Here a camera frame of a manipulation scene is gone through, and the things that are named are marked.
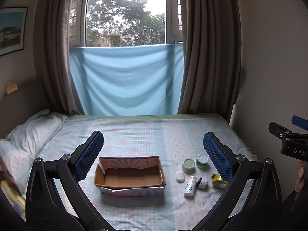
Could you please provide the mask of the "person's right hand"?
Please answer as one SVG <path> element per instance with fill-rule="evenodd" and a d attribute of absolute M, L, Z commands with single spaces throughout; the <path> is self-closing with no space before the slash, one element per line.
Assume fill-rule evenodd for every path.
<path fill-rule="evenodd" d="M 297 193 L 300 193 L 305 184 L 304 182 L 305 168 L 304 168 L 304 162 L 302 160 L 298 160 L 298 164 L 300 165 L 300 168 L 298 171 L 298 178 L 295 184 L 295 191 Z"/>

